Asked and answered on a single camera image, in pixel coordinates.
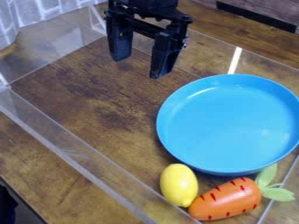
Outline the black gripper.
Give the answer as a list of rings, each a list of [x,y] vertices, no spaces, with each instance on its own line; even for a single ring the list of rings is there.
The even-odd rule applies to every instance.
[[[131,56],[133,32],[153,39],[149,77],[157,79],[173,70],[185,46],[187,27],[192,18],[177,10],[179,0],[108,0],[105,11],[108,49],[113,61]],[[148,24],[168,20],[165,28]]]

